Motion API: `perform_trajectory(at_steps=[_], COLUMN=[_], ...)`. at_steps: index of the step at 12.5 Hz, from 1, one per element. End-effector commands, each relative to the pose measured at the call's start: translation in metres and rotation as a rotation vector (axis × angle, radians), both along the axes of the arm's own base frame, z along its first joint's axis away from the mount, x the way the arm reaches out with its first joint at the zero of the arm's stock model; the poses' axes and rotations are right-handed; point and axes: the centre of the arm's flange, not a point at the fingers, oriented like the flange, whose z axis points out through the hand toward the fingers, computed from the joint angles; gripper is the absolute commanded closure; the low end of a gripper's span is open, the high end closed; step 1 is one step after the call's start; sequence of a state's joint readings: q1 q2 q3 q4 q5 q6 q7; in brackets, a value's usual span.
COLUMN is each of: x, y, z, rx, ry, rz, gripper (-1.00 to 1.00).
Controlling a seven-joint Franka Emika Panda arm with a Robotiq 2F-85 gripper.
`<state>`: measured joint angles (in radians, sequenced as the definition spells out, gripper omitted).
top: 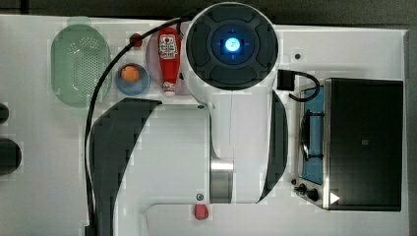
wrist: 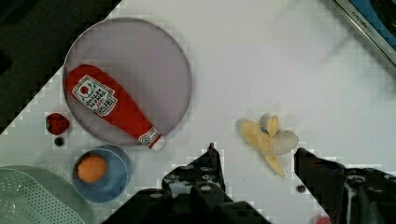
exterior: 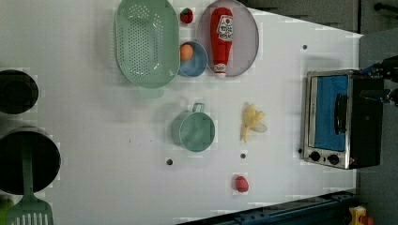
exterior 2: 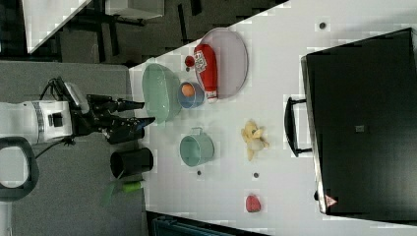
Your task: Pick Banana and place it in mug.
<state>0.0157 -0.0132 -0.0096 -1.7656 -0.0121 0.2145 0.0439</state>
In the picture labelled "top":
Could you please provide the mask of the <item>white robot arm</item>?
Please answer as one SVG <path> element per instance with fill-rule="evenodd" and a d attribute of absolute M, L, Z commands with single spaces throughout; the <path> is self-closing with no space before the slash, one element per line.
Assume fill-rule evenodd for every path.
<path fill-rule="evenodd" d="M 95 218 L 88 236 L 148 236 L 148 210 L 256 204 L 286 165 L 287 117 L 274 89 L 278 37 L 241 3 L 202 10 L 184 33 L 189 105 L 126 97 L 89 133 Z"/>

